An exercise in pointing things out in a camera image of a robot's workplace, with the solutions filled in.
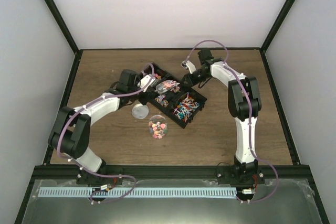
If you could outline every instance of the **black tray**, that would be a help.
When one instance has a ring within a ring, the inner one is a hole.
[[[160,68],[157,64],[152,63],[154,66],[154,71],[158,75],[162,77],[161,80],[157,81],[155,85],[148,87],[147,91],[144,93],[145,95],[140,100],[141,103],[145,104],[146,102],[149,102],[150,104],[157,107],[161,112],[163,112],[166,116],[168,116],[171,120],[173,120],[175,123],[177,123],[180,127],[185,128],[188,123],[191,123],[194,116],[201,111],[204,108],[204,104],[207,100],[206,97],[202,96],[200,93],[196,92],[194,89],[187,87],[186,85],[181,83],[181,80],[174,77],[172,74],[168,73],[167,71]],[[151,73],[151,68],[148,67],[144,71],[146,74]],[[180,92],[174,93],[173,91],[168,91],[165,93],[166,96],[169,98],[168,100],[168,106],[164,107],[160,105],[155,98],[159,96],[158,93],[156,93],[155,87],[165,81],[165,80],[174,80],[180,83]],[[199,103],[199,107],[192,113],[192,115],[184,122],[183,120],[179,119],[176,115],[174,115],[174,110],[176,106],[180,103],[181,100],[183,100],[187,93],[194,98],[196,102]]]

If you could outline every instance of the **compartment organizer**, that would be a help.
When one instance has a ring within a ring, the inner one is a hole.
[[[194,116],[204,108],[206,97],[182,84],[181,81],[174,77],[169,72],[160,68],[157,64],[152,63],[156,81],[144,93],[140,102],[146,104],[149,102],[158,108],[162,113],[172,119],[180,127],[185,128],[188,123],[191,123]],[[145,74],[151,72],[151,68],[145,69]],[[156,92],[156,86],[166,80],[172,80],[179,83],[177,89],[169,90],[164,94]]]

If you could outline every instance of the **white wall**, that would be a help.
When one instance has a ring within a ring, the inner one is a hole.
[[[79,48],[260,47],[285,0],[54,0]]]
[[[0,6],[0,222],[12,224],[43,161],[74,55],[43,0]]]
[[[267,50],[300,159],[336,223],[336,0],[296,0]]]

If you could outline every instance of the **black metal frame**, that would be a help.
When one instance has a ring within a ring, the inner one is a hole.
[[[329,223],[328,217],[324,210],[320,195],[316,188],[314,179],[312,177],[312,173],[308,165],[302,165],[300,163],[300,159],[292,139],[289,126],[283,112],[283,108],[279,99],[279,95],[269,69],[267,59],[265,56],[265,52],[269,47],[271,41],[275,37],[278,29],[280,28],[282,22],[287,16],[290,8],[292,7],[295,0],[286,0],[283,5],[275,23],[273,24],[265,42],[263,43],[261,48],[230,48],[230,50],[235,49],[256,49],[260,51],[262,61],[264,63],[265,71],[267,74],[267,78],[270,84],[270,88],[272,90],[273,98],[275,100],[275,104],[278,110],[278,114],[280,117],[281,125],[283,132],[285,134],[285,138],[287,141],[288,149],[291,155],[291,159],[293,165],[285,165],[285,166],[276,166],[277,172],[279,174],[279,178],[292,178],[292,179],[307,179],[309,186],[314,190],[315,195],[314,199],[316,205],[318,207],[318,211],[323,223]],[[67,28],[60,12],[58,11],[53,0],[45,0],[48,5],[52,15],[54,16],[57,24],[59,25],[61,31],[63,32],[66,40],[68,41],[70,47],[72,48],[75,59],[72,64],[71,72],[69,75],[69,79],[65,88],[65,92],[60,104],[60,107],[65,106],[69,100],[71,89],[73,82],[76,77],[76,73],[78,70],[78,66],[80,63],[80,59],[83,53],[83,50],[79,50],[76,46],[72,35]],[[189,50],[190,48],[146,48],[146,49],[110,49],[110,50]],[[106,49],[86,49],[86,50],[106,50]],[[50,164],[50,159],[52,156],[53,150],[52,148],[48,148],[43,165],[35,166],[31,180],[29,182],[28,188],[26,190],[26,194],[22,205],[20,207],[19,213],[17,215],[17,219],[15,223],[21,223],[24,217],[24,213],[28,204],[28,200],[31,194],[31,190],[33,188],[35,180],[38,179],[78,179],[77,175],[80,170],[76,165],[53,165]],[[218,174],[226,174],[228,172],[229,166],[112,166],[107,165],[107,172],[109,174],[118,173],[118,174],[129,174],[137,179],[213,179],[217,180],[220,184],[231,184],[232,186],[239,186],[232,182],[232,178],[227,178],[225,176],[218,177]],[[260,172],[263,173],[265,178],[275,178],[275,175],[272,169],[268,166],[259,166]]]

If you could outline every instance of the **clear container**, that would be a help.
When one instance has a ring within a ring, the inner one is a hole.
[[[149,131],[153,138],[161,139],[167,135],[167,120],[161,115],[154,115],[149,119]]]

